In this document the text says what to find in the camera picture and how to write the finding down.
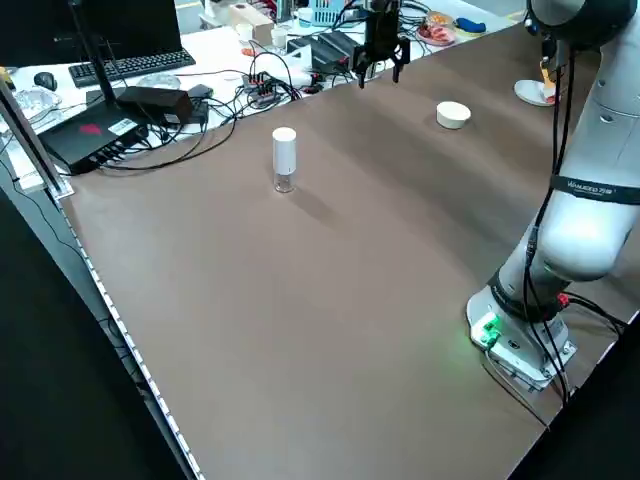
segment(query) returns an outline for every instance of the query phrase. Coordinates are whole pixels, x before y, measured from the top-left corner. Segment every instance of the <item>power adapter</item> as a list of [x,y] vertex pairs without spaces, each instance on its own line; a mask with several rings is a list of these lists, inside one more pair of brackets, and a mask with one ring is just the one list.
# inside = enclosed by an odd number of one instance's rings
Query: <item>power adapter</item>
[[127,87],[117,101],[123,109],[154,125],[184,125],[193,112],[191,99],[183,90]]

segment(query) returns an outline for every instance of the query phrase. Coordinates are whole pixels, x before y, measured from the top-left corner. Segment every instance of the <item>blue object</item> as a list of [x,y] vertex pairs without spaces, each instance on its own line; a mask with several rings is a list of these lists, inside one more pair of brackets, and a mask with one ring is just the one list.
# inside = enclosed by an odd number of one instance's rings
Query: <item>blue object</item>
[[469,33],[484,33],[487,31],[487,26],[484,23],[475,23],[468,18],[462,17],[456,20],[456,27]]

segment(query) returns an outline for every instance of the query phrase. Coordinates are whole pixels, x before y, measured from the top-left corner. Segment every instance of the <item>white cup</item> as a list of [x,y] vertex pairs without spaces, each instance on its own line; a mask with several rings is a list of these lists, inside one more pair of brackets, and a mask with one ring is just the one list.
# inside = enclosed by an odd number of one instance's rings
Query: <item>white cup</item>
[[280,27],[273,28],[271,30],[271,43],[280,50],[287,48],[287,31]]
[[253,40],[253,25],[249,23],[239,23],[236,25],[236,33],[240,37],[242,45],[249,45],[249,40]]
[[436,108],[436,120],[444,128],[457,130],[471,118],[471,110],[457,102],[442,102]]
[[302,7],[298,9],[298,23],[302,28],[311,26],[313,20],[313,9],[311,7]]

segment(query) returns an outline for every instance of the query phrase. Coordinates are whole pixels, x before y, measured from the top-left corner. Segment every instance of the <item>white bowl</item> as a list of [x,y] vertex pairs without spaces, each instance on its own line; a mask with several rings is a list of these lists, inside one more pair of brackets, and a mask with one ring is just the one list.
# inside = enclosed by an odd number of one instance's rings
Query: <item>white bowl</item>
[[457,102],[442,102],[436,112],[438,123],[450,130],[462,128],[471,118],[471,110]]

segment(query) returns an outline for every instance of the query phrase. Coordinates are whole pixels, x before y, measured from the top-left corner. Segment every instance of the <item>plastic container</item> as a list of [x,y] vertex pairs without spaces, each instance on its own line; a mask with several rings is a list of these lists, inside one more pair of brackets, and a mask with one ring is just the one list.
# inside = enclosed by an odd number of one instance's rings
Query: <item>plastic container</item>
[[253,25],[249,23],[239,23],[236,25],[236,33],[240,37],[240,44],[243,47],[250,47],[250,40],[253,40]]
[[442,102],[436,108],[436,120],[444,128],[458,130],[471,118],[471,110],[457,102]]
[[296,171],[296,131],[289,127],[273,131],[273,187],[276,192],[291,192]]
[[284,53],[287,49],[287,30],[281,27],[271,30],[271,44]]
[[313,20],[313,9],[310,7],[302,7],[298,9],[298,23],[302,28],[311,26]]

